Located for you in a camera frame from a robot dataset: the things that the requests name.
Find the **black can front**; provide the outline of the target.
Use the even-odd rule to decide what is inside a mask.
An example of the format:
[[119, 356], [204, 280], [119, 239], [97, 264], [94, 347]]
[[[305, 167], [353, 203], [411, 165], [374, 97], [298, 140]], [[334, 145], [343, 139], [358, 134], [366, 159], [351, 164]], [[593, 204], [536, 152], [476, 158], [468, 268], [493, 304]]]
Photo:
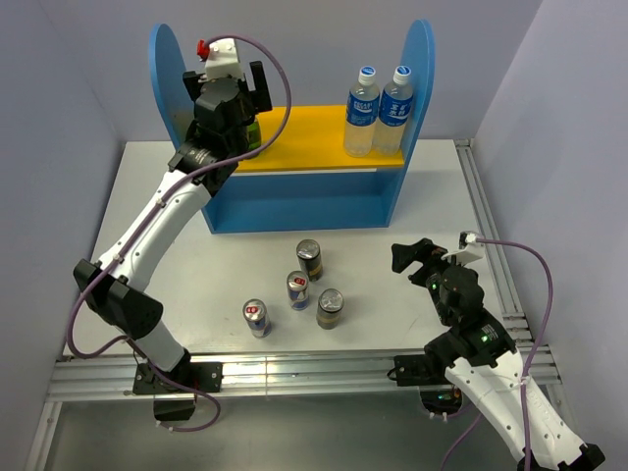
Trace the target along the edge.
[[317, 324], [324, 330], [334, 329], [340, 322], [344, 298], [335, 288], [325, 289], [318, 298]]

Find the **black can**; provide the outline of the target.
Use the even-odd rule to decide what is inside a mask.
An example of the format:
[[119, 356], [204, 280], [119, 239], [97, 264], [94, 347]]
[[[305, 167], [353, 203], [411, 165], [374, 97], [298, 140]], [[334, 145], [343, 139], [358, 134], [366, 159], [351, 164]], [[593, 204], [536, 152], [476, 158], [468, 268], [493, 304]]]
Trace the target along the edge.
[[301, 271], [310, 282], [316, 282], [323, 276], [322, 252], [314, 239], [304, 239], [296, 246], [296, 256]]
[[318, 298], [317, 324], [324, 330], [334, 329], [340, 322], [344, 298], [335, 288], [325, 289]]

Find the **Red Bull can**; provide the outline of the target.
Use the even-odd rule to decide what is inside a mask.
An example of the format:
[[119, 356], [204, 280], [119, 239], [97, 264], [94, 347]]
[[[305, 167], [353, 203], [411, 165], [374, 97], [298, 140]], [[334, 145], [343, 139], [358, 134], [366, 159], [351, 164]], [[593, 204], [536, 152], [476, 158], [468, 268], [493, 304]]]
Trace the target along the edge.
[[242, 307], [242, 316], [251, 334], [256, 338], [264, 338], [271, 333], [272, 325], [266, 304], [258, 298], [247, 300]]
[[287, 276], [289, 305], [294, 310], [303, 310], [309, 303], [309, 281], [301, 271], [292, 271]]

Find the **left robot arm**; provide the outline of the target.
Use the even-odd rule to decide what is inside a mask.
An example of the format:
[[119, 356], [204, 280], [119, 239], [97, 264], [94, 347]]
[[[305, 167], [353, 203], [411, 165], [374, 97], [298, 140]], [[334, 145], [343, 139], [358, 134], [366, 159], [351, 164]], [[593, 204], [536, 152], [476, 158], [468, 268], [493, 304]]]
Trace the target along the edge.
[[190, 354], [162, 320], [161, 302], [146, 294], [152, 275], [189, 220], [216, 196], [239, 156], [260, 143], [251, 130], [272, 108], [263, 65], [243, 78], [183, 74], [193, 119], [152, 199], [97, 261], [80, 260], [74, 278], [89, 309], [116, 328], [154, 365], [156, 381], [179, 392], [191, 379]]

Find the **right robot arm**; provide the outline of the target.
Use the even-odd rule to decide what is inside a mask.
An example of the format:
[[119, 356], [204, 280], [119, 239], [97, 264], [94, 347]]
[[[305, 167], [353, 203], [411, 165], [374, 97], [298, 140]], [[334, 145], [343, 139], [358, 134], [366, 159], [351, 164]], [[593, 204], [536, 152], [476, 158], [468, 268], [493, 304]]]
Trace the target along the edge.
[[400, 387], [450, 383], [460, 389], [507, 445], [520, 470], [595, 470], [605, 461], [598, 445], [574, 433], [529, 373], [532, 354], [484, 305], [485, 293], [470, 263], [484, 255], [485, 239], [462, 233], [448, 251], [428, 238], [392, 245], [392, 270], [411, 264], [409, 276], [425, 288], [446, 330], [420, 354], [398, 355], [388, 373]]

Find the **blue and yellow shelf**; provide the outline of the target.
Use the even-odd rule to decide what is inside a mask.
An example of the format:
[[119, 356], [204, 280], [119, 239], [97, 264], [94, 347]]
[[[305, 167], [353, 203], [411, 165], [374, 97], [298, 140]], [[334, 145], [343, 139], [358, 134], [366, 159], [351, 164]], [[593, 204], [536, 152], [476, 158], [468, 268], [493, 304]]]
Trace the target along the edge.
[[411, 70], [414, 102], [393, 156], [351, 157], [342, 147], [342, 105], [294, 106], [279, 138], [241, 162], [203, 209], [213, 234], [382, 228], [390, 224], [435, 74], [431, 24], [415, 21], [401, 63]]

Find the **clear bottle blue label left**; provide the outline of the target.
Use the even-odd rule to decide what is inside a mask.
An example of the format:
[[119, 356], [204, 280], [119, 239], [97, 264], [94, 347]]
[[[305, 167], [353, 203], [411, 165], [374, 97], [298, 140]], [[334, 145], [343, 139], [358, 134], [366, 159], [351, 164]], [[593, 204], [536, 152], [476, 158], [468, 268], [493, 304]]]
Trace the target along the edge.
[[348, 155], [363, 157], [371, 151], [379, 104], [376, 70], [362, 67], [347, 95], [343, 148]]

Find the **clear bottle blue label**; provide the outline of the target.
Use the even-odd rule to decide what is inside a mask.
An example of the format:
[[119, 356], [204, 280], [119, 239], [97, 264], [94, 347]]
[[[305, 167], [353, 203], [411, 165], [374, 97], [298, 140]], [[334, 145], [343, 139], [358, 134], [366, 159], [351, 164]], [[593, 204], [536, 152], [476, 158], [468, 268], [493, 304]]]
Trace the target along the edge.
[[362, 67], [347, 95], [343, 148], [348, 155], [363, 157], [371, 151], [379, 104], [376, 70]]
[[373, 137], [373, 148], [378, 153], [394, 155], [400, 147], [414, 99], [411, 77], [411, 69], [400, 65], [383, 89]]

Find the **clear bottle blue label right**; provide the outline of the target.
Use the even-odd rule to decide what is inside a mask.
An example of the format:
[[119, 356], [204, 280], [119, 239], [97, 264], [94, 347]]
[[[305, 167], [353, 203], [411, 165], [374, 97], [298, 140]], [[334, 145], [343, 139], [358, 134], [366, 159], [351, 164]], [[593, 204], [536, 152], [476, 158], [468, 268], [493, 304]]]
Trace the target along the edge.
[[373, 137], [373, 148], [378, 153], [394, 155], [400, 147], [414, 99], [411, 77], [411, 69], [400, 65], [383, 89]]

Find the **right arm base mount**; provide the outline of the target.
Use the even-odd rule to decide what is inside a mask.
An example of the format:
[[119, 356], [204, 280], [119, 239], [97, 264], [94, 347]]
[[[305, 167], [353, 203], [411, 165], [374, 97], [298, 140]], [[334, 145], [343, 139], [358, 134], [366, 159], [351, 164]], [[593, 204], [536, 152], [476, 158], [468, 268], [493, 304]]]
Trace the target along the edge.
[[402, 354], [393, 358], [387, 377], [401, 388], [417, 388], [420, 403], [430, 417], [446, 420], [463, 408], [463, 395], [426, 354]]

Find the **aluminium front rail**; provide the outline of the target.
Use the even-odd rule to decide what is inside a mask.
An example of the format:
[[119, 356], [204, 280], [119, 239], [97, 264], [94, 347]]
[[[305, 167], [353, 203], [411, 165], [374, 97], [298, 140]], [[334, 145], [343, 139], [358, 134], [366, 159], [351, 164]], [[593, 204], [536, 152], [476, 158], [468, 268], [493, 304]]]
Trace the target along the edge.
[[[412, 350], [373, 350], [286, 354], [196, 355], [194, 363], [220, 362], [225, 397], [387, 393], [398, 391], [387, 378], [397, 355]], [[150, 400], [132, 391], [136, 363], [130, 354], [93, 359], [66, 358], [54, 369], [47, 402]]]

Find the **aluminium side rail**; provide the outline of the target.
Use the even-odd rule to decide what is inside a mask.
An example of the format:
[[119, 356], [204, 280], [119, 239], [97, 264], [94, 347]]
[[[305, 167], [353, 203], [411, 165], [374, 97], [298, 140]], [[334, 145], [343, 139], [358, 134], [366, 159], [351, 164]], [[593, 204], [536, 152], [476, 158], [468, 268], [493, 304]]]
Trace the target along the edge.
[[[479, 233], [487, 238], [498, 239], [497, 226], [475, 164], [471, 140], [457, 139], [454, 146], [471, 196]], [[497, 299], [506, 330], [518, 346], [530, 347], [534, 339], [521, 306], [504, 249], [499, 245], [489, 245], [487, 250], [488, 264], [497, 290]]]

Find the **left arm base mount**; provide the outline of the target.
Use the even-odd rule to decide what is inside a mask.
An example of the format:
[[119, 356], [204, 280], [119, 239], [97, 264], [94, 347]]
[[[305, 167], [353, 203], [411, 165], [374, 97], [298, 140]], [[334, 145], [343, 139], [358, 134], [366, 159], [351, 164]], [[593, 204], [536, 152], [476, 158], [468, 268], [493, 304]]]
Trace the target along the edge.
[[[188, 372], [177, 383], [203, 393], [218, 393], [223, 379], [223, 364], [220, 362], [192, 362]], [[166, 422], [184, 422], [192, 417], [196, 408], [197, 395], [192, 399], [159, 399], [159, 396], [174, 396], [184, 393], [160, 379], [147, 363], [139, 363], [131, 392], [133, 395], [153, 396], [153, 414], [157, 420]]]

